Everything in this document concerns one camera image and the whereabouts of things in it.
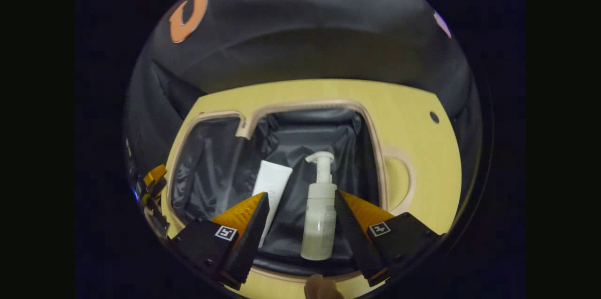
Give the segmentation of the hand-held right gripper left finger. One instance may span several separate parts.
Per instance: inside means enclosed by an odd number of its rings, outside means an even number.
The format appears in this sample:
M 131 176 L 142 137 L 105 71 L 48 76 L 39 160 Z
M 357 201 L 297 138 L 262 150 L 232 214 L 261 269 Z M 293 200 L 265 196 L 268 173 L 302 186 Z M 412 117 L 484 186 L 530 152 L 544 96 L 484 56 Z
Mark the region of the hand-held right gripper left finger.
M 189 222 L 170 247 L 202 277 L 240 290 L 257 256 L 269 210 L 269 195 L 260 192 L 213 220 Z

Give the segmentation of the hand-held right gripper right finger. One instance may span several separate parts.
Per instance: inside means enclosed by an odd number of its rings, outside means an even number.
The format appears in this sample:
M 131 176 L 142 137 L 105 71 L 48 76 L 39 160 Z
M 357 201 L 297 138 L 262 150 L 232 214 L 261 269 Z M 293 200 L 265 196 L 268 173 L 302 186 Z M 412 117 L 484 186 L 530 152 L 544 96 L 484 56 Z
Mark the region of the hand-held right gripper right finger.
M 410 273 L 445 237 L 411 213 L 393 215 L 347 192 L 336 190 L 334 202 L 354 262 L 371 287 Z

